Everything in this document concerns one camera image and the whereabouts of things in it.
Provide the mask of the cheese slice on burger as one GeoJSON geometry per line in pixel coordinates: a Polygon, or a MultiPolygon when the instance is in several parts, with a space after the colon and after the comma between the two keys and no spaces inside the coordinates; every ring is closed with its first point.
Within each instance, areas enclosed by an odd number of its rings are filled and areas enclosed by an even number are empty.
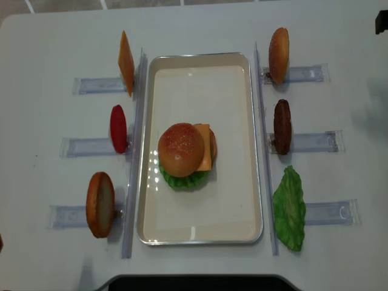
{"type": "Polygon", "coordinates": [[[204,142],[204,154],[197,168],[197,172],[205,172],[212,169],[213,139],[212,131],[208,124],[195,124],[194,127],[200,132],[204,142]]]}

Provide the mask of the sesame top bun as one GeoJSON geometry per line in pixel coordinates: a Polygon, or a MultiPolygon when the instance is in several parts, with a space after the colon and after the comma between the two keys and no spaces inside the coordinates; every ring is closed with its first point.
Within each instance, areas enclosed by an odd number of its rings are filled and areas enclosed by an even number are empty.
{"type": "Polygon", "coordinates": [[[204,154],[200,132],[189,123],[170,126],[158,142],[158,157],[168,174],[189,176],[195,172],[204,154]]]}

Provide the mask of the white metal tray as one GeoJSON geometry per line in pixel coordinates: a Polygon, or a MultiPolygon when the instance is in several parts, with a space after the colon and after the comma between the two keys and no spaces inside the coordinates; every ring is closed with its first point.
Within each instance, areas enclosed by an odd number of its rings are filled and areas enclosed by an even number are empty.
{"type": "Polygon", "coordinates": [[[241,53],[151,62],[138,186],[144,244],[249,244],[261,236],[250,73],[241,53]]]}

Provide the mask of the clear food rack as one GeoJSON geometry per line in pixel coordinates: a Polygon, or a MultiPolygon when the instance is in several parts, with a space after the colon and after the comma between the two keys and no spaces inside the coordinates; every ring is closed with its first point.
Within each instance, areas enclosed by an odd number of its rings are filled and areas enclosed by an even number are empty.
{"type": "MultiPolygon", "coordinates": [[[[135,73],[135,122],[133,129],[125,137],[127,146],[124,155],[129,158],[128,194],[124,202],[116,203],[113,215],[113,221],[116,224],[123,224],[122,257],[124,259],[132,257],[136,193],[139,188],[139,168],[142,158],[141,138],[146,104],[147,69],[148,57],[142,51],[135,73]]],[[[76,95],[121,92],[125,92],[125,85],[119,77],[76,78],[74,80],[73,93],[76,95]]],[[[111,138],[63,138],[59,156],[62,158],[80,158],[117,154],[111,138]]],[[[49,227],[53,229],[87,227],[86,207],[51,206],[49,227]]]]}
{"type": "MultiPolygon", "coordinates": [[[[263,84],[270,84],[269,68],[262,67],[259,61],[258,46],[254,48],[256,90],[258,94],[259,120],[261,125],[261,145],[263,151],[264,177],[266,179],[267,207],[269,211],[269,226],[272,245],[272,254],[279,255],[279,241],[275,232],[275,218],[273,214],[272,196],[273,181],[270,164],[270,154],[275,154],[274,134],[266,129],[264,109],[263,84]]],[[[322,81],[326,65],[314,65],[312,67],[292,67],[289,82],[322,81]]],[[[292,138],[290,151],[292,153],[337,153],[344,151],[342,131],[328,131],[324,133],[300,133],[292,138]]],[[[306,225],[352,225],[361,224],[358,201],[348,199],[340,202],[315,202],[306,204],[306,225]]]]}

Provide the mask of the upright bun right rack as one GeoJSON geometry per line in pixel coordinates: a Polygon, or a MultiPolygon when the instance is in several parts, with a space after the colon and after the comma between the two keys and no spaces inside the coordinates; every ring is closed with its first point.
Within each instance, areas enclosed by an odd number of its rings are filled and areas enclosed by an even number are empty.
{"type": "Polygon", "coordinates": [[[269,70],[272,81],[280,85],[289,64],[289,34],[286,28],[276,29],[269,45],[269,70]]]}

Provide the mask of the upright red tomato slice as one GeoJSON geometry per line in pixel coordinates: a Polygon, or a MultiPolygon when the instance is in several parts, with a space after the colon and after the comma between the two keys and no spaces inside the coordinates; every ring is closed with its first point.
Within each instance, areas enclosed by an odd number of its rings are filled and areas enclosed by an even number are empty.
{"type": "Polygon", "coordinates": [[[127,124],[125,114],[120,105],[112,108],[110,117],[110,135],[117,153],[124,153],[127,148],[127,124]]]}

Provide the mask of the upright brown meat patty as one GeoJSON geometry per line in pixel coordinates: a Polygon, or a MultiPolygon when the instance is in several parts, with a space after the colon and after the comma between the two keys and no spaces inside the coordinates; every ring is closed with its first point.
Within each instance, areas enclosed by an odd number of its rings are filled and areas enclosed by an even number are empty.
{"type": "Polygon", "coordinates": [[[273,128],[277,153],[288,154],[292,141],[292,125],[289,103],[285,99],[280,99],[275,106],[273,128]]]}

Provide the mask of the upright green lettuce leaf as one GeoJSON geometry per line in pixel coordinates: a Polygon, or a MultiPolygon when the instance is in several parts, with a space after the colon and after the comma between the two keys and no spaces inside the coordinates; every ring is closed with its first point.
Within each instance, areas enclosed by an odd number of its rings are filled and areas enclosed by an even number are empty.
{"type": "Polygon", "coordinates": [[[284,174],[272,198],[275,232],[278,239],[291,251],[300,252],[305,237],[306,204],[300,175],[293,166],[284,174]]]}

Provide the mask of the green lettuce on burger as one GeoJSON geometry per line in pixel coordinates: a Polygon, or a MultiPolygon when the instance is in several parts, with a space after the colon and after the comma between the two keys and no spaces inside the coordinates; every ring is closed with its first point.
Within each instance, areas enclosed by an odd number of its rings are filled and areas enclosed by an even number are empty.
{"type": "Polygon", "coordinates": [[[192,190],[202,186],[208,179],[210,171],[193,172],[189,176],[175,177],[167,173],[161,161],[158,161],[159,171],[165,182],[174,190],[192,190]]]}

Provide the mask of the clear right food rack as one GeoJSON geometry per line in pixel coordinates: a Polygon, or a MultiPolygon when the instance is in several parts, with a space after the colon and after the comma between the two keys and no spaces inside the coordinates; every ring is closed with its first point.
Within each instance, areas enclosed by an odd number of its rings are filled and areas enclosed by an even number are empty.
{"type": "MultiPolygon", "coordinates": [[[[270,164],[270,154],[275,154],[274,134],[266,129],[264,109],[263,84],[270,84],[269,68],[262,67],[259,61],[258,46],[254,48],[256,90],[258,94],[259,120],[261,125],[261,145],[263,151],[264,177],[266,179],[267,207],[269,211],[269,226],[272,245],[272,254],[279,255],[279,241],[275,232],[275,218],[273,214],[272,196],[273,181],[270,164]]],[[[322,81],[326,65],[314,65],[312,67],[292,67],[289,82],[322,81]]],[[[300,133],[292,138],[290,151],[292,153],[337,153],[344,151],[342,131],[328,131],[324,133],[300,133]]],[[[315,202],[306,204],[306,225],[352,225],[361,224],[358,201],[348,199],[340,202],[315,202]]]]}

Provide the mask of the upright orange cheese slice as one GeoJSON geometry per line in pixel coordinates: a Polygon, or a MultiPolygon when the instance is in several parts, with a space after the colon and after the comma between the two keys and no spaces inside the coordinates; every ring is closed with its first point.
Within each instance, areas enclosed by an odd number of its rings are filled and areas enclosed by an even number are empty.
{"type": "Polygon", "coordinates": [[[135,65],[133,61],[132,52],[129,46],[129,41],[124,30],[122,31],[120,40],[118,65],[121,72],[122,80],[124,81],[124,84],[127,88],[127,93],[129,94],[129,96],[132,96],[135,80],[135,65]]]}

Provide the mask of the black object corner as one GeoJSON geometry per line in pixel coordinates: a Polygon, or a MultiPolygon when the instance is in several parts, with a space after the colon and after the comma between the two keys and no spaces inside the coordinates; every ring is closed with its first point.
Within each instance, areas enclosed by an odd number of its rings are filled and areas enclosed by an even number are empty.
{"type": "Polygon", "coordinates": [[[380,10],[375,19],[375,34],[379,35],[388,30],[388,10],[380,10]]]}

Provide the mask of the clear left food rack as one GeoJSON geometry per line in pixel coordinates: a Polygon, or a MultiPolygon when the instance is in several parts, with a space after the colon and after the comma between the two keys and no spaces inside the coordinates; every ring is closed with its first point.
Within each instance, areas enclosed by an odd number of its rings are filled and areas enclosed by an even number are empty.
{"type": "MultiPolygon", "coordinates": [[[[125,137],[127,146],[124,155],[129,158],[128,194],[124,202],[116,203],[113,215],[113,221],[116,224],[123,224],[122,257],[124,259],[132,257],[136,193],[139,188],[139,168],[142,158],[141,138],[146,104],[147,69],[148,57],[142,51],[135,73],[135,122],[133,129],[125,137]]],[[[121,92],[125,92],[125,85],[119,77],[76,78],[74,80],[73,93],[76,95],[121,92]]],[[[80,158],[117,154],[111,138],[63,138],[59,156],[62,158],[80,158]]],[[[53,229],[87,227],[86,207],[51,206],[49,227],[53,229]]]]}

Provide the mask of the upright bun slice left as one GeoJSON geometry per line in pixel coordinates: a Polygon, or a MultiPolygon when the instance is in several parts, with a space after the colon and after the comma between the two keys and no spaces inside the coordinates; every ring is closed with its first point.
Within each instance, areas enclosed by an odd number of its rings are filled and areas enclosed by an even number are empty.
{"type": "Polygon", "coordinates": [[[108,237],[115,212],[115,191],[112,180],[106,172],[96,172],[87,190],[87,224],[96,238],[108,237]]]}

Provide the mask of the bottom bun on tray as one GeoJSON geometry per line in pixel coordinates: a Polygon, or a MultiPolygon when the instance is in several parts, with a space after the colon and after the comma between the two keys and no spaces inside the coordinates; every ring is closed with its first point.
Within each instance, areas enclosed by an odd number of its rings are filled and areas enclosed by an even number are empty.
{"type": "Polygon", "coordinates": [[[210,149],[211,149],[210,154],[211,154],[212,164],[214,164],[217,156],[217,146],[216,146],[215,134],[212,130],[210,130],[210,149]]]}

